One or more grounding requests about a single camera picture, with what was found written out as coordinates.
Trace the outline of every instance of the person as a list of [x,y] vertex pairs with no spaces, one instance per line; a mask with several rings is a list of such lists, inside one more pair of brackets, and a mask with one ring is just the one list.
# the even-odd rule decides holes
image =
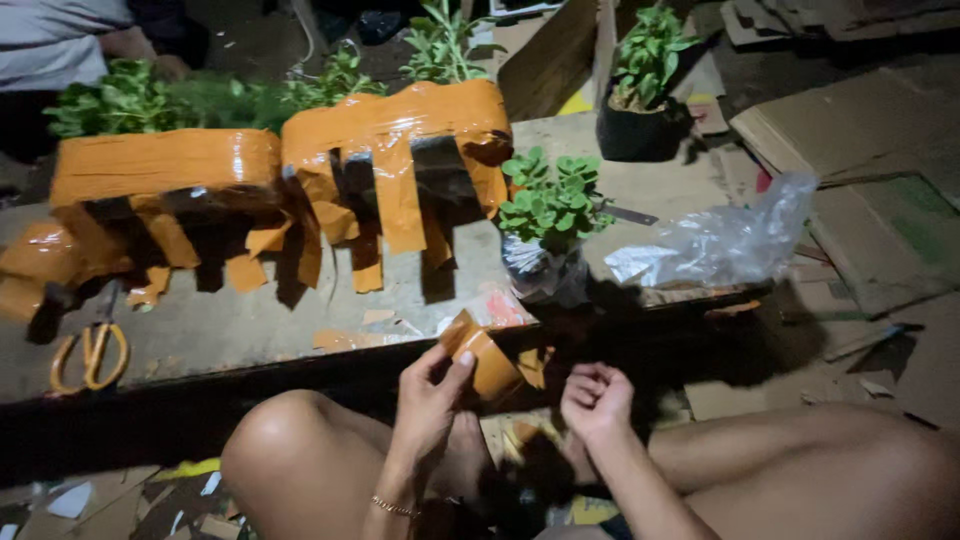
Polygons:
[[[425,491],[476,502],[489,465],[458,409],[475,363],[437,346],[400,377],[391,430],[320,393],[258,405],[223,452],[224,482],[268,540],[407,538]],[[431,372],[450,366],[441,382]],[[576,365],[560,410],[575,470],[595,469],[629,531],[548,528],[563,539],[950,538],[960,464],[937,433],[852,405],[816,405],[657,430],[631,428],[634,389],[603,363]],[[431,457],[443,451],[439,461]]]

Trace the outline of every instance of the gold bracelet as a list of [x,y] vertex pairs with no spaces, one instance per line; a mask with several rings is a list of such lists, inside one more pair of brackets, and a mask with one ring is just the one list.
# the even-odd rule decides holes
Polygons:
[[420,515],[419,512],[415,512],[415,511],[413,511],[413,510],[408,510],[407,508],[404,508],[403,506],[397,506],[396,504],[386,503],[386,502],[383,501],[383,499],[380,499],[380,498],[377,497],[376,495],[374,495],[373,497],[371,497],[370,500],[371,500],[371,502],[373,502],[373,503],[376,504],[377,506],[383,508],[384,510],[387,510],[388,512],[393,512],[393,513],[395,513],[395,514],[400,514],[401,516],[406,516],[406,517],[408,517],[408,518],[413,519],[413,518],[416,518],[417,516]]

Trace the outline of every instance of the tape-wrapped bundle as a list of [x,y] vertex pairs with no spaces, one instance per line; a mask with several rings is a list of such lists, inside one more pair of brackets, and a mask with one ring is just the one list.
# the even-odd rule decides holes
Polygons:
[[43,302],[46,283],[76,287],[94,275],[62,225],[32,223],[0,254],[0,313],[29,322]]
[[[194,268],[203,257],[198,244],[225,242],[203,242],[194,231],[215,226],[220,236],[242,236],[253,224],[280,227],[279,163],[279,139],[266,130],[70,138],[60,143],[50,202],[95,272]],[[249,254],[226,255],[259,267]]]
[[[283,176],[306,201],[313,238],[305,243],[319,250],[320,233],[331,244],[350,242],[354,289],[364,292],[382,287],[380,233],[392,254],[426,250],[430,260],[449,258],[419,191],[475,198],[493,217],[507,200],[499,165],[511,145],[495,84],[420,82],[390,97],[355,94],[294,115],[283,125]],[[363,223],[364,210],[375,210],[379,231],[375,222]],[[319,265],[301,265],[304,283],[314,286],[318,277]]]

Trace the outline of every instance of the leg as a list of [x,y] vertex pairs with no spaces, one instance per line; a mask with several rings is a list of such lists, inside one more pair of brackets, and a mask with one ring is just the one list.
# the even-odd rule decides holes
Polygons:
[[224,448],[224,481],[267,538],[356,538],[390,437],[317,392],[286,392],[241,421]]
[[960,526],[960,465],[933,432],[819,405],[656,432],[667,481],[723,538],[941,538]]

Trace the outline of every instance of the black plant pot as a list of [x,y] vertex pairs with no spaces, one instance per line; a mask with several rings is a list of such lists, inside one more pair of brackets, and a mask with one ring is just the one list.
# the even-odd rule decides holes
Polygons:
[[597,142],[603,159],[670,161],[676,157],[680,141],[693,127],[686,106],[668,97],[655,110],[613,110],[609,102],[614,83],[611,79],[607,85],[603,106],[597,114]]

